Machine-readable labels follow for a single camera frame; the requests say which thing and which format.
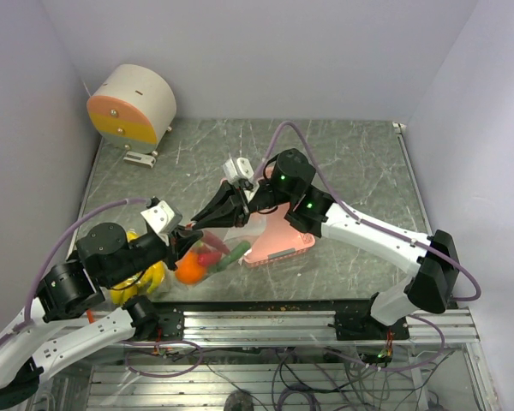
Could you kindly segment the green cucumber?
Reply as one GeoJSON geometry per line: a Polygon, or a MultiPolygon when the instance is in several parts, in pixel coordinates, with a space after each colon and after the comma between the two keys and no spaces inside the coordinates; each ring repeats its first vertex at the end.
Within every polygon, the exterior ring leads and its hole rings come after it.
{"type": "Polygon", "coordinates": [[[230,265],[237,262],[251,248],[249,241],[240,241],[231,251],[222,257],[219,262],[209,268],[211,273],[226,270],[230,265]]]}

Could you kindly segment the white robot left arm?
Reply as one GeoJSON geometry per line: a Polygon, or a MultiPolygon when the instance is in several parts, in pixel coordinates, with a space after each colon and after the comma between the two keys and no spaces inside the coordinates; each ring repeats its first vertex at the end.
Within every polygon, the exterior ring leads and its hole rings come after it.
{"type": "Polygon", "coordinates": [[[80,238],[69,259],[54,265],[39,282],[32,323],[13,325],[0,336],[0,410],[26,401],[44,381],[112,343],[151,338],[159,315],[145,295],[128,298],[104,318],[68,335],[57,333],[104,302],[106,289],[157,263],[176,269],[176,262],[202,236],[178,225],[165,238],[149,231],[129,240],[121,225],[100,223],[80,238]]]}

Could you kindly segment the clear zip bag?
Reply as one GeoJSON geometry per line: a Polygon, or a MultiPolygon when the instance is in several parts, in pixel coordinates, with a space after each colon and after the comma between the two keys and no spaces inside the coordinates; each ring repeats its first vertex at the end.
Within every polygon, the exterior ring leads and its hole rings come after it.
{"type": "Polygon", "coordinates": [[[212,274],[240,265],[265,228],[264,222],[257,222],[243,228],[204,229],[202,238],[176,263],[176,281],[195,286],[212,274]]]}
{"type": "Polygon", "coordinates": [[[89,277],[110,291],[121,306],[137,295],[151,295],[166,280],[166,245],[156,235],[105,225],[81,237],[76,252],[89,277]]]}

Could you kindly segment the orange fruit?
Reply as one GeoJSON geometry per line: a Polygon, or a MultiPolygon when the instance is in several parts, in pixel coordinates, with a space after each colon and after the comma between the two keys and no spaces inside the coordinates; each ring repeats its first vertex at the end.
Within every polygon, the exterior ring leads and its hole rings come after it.
{"type": "Polygon", "coordinates": [[[177,263],[175,276],[182,284],[194,285],[206,276],[206,267],[198,263],[198,254],[190,251],[177,263]]]}

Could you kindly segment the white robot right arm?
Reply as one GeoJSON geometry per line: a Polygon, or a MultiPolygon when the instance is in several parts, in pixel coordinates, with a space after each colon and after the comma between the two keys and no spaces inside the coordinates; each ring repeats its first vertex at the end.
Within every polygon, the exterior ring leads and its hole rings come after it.
{"type": "Polygon", "coordinates": [[[244,158],[226,163],[218,191],[192,219],[194,229],[241,228],[254,213],[286,206],[284,220],[292,229],[350,244],[395,265],[405,279],[373,295],[360,319],[362,332],[373,339],[417,310],[441,314],[448,308],[459,273],[450,234],[409,231],[352,211],[313,185],[316,169],[295,148],[268,165],[271,171],[252,183],[244,158]]]}

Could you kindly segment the yellow banana bunch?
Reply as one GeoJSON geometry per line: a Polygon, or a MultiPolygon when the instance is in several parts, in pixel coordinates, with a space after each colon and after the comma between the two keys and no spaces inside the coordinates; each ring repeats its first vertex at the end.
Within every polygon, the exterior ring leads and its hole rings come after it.
{"type": "Polygon", "coordinates": [[[110,289],[111,301],[121,306],[137,295],[151,295],[164,283],[166,268],[162,261],[138,272],[110,289]]]}

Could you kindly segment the red chili pepper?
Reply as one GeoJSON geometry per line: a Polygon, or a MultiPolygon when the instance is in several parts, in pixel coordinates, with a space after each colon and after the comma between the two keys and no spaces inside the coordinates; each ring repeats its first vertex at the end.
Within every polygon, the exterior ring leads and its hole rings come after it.
{"type": "Polygon", "coordinates": [[[211,246],[221,252],[224,255],[228,255],[230,253],[230,249],[225,245],[223,240],[219,238],[217,235],[213,234],[209,230],[202,231],[203,236],[201,240],[207,244],[207,246],[211,246]]]}
{"type": "Polygon", "coordinates": [[[197,263],[203,267],[216,265],[223,258],[223,254],[219,251],[212,251],[209,253],[199,253],[197,263]]]}

